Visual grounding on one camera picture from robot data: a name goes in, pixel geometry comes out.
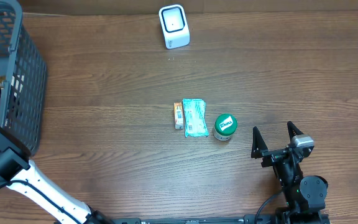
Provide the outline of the small orange box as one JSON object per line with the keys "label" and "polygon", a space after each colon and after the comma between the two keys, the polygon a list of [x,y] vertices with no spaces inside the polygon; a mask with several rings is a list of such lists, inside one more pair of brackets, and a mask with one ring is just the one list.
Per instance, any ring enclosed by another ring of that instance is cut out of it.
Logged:
{"label": "small orange box", "polygon": [[174,103],[173,105],[173,112],[174,112],[174,122],[175,122],[175,129],[183,129],[184,128],[184,117],[183,117],[183,106],[182,103]]}

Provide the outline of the teal snack pouch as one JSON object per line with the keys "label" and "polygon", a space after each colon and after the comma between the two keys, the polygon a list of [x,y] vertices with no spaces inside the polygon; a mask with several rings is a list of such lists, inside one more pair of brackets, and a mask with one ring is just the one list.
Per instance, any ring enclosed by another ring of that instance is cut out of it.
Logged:
{"label": "teal snack pouch", "polygon": [[185,115],[185,137],[209,136],[205,122],[206,102],[202,99],[184,98],[182,103]]}

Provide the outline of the green lidded jar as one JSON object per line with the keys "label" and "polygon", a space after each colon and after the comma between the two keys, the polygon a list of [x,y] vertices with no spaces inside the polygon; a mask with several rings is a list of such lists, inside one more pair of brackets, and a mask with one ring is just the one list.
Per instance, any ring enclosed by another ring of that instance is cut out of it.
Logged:
{"label": "green lidded jar", "polygon": [[213,135],[219,141],[228,141],[237,129],[237,120],[232,114],[220,114],[214,123]]}

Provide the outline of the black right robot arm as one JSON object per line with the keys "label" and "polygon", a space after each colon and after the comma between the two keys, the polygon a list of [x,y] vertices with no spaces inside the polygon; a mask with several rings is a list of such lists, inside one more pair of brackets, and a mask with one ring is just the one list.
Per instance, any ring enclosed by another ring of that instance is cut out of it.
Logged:
{"label": "black right robot arm", "polygon": [[[257,213],[246,218],[253,223],[329,223],[323,215],[328,182],[321,176],[304,176],[300,163],[309,157],[314,148],[314,139],[301,132],[291,121],[287,123],[290,143],[282,149],[270,151],[255,126],[252,131],[251,158],[262,159],[262,167],[272,167],[281,189],[269,197]],[[262,210],[273,199],[283,194],[287,205],[277,208],[273,215],[262,215]]]}

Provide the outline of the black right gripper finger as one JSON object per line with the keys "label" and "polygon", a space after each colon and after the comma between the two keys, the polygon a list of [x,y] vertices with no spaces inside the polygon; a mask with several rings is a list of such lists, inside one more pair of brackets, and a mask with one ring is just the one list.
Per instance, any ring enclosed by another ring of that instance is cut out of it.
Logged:
{"label": "black right gripper finger", "polygon": [[300,131],[294,124],[292,121],[288,121],[287,122],[287,128],[288,128],[288,133],[289,133],[289,137],[290,137],[290,140],[292,140],[292,138],[294,136],[297,136],[297,135],[302,135],[303,132]]}
{"label": "black right gripper finger", "polygon": [[258,159],[262,158],[264,154],[268,151],[268,147],[259,131],[259,129],[254,126],[252,130],[252,150],[251,158]]}

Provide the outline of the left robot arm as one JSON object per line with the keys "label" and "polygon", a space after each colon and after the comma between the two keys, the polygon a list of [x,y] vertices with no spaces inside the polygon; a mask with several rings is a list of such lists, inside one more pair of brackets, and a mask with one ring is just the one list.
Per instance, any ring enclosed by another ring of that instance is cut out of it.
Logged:
{"label": "left robot arm", "polygon": [[7,187],[26,196],[57,223],[112,223],[101,212],[62,190],[30,157],[28,148],[0,127],[0,189]]}

